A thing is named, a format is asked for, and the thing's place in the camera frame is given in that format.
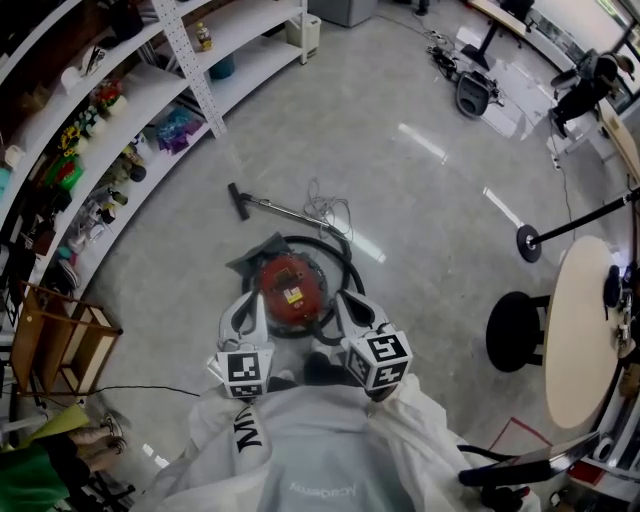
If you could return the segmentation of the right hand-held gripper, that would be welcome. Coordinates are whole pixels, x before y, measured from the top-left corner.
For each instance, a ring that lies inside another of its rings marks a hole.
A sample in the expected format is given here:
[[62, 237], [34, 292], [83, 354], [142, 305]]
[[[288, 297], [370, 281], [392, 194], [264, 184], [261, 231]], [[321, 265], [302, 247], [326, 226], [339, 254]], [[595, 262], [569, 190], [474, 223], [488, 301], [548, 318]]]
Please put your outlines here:
[[404, 331], [365, 295], [341, 290], [335, 298], [345, 368], [366, 391], [397, 386], [413, 354]]

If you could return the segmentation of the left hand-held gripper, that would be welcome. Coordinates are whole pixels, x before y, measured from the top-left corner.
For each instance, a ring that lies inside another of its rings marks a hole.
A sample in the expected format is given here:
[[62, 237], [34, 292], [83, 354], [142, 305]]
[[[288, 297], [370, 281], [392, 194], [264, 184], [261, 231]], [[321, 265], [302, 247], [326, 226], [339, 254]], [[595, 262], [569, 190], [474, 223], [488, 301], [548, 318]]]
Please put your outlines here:
[[267, 392], [274, 343], [261, 292], [243, 294], [223, 312], [216, 346], [206, 368], [229, 398], [254, 399]]

